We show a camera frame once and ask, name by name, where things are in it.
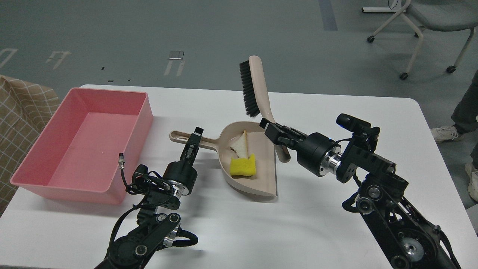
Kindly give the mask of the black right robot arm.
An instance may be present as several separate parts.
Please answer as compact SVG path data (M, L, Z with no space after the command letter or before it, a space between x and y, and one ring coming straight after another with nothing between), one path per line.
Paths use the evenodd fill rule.
M263 118L265 136L297 153L297 162L318 177L331 173L339 182L354 179L358 189L342 207L359 213L394 269L459 269L449 239L404 197L408 182L396 164L375 154L380 129L348 114L336 123L352 137L344 150L321 133L309 135Z

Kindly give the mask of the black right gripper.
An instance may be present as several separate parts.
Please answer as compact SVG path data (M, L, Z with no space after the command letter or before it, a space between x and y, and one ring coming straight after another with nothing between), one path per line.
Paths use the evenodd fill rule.
M318 177L336 174L341 164L341 146L320 133L305 134L297 129L262 118L265 136L275 145L297 151L297 162Z

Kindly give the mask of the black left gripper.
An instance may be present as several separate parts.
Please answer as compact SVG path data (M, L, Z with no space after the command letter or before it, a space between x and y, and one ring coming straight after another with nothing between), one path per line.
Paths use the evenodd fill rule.
M162 176L162 179L172 185L174 197L189 195L193 190L198 177L193 163L200 148L203 131L203 128L196 127L184 146L181 160L170 163Z

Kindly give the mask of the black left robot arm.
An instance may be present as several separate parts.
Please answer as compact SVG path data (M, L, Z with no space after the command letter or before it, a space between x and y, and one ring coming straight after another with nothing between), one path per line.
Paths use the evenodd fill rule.
M124 154L119 154L118 165L126 192L143 197L116 221L98 269L143 269L159 250L198 243L195 234L181 228L181 216L174 210L179 208L180 198L192 192L198 177L193 163L202 133L203 129L197 127L190 134L180 159L171 162L163 175L140 164L127 183Z

